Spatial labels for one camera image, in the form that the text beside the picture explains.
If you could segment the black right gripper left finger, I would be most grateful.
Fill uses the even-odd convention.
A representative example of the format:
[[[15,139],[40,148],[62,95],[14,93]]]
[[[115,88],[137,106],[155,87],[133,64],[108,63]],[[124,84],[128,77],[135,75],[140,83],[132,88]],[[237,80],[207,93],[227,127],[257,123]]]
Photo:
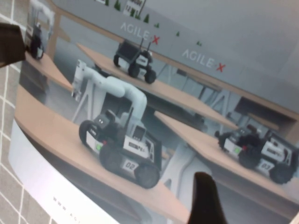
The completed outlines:
[[[0,23],[0,67],[24,61],[25,44],[19,26]]]

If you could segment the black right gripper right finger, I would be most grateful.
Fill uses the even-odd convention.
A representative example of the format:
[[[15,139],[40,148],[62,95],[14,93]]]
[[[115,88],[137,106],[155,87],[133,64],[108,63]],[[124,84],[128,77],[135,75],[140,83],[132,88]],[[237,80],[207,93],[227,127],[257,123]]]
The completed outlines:
[[[196,172],[193,180],[190,224],[226,224],[217,186],[211,175]]]

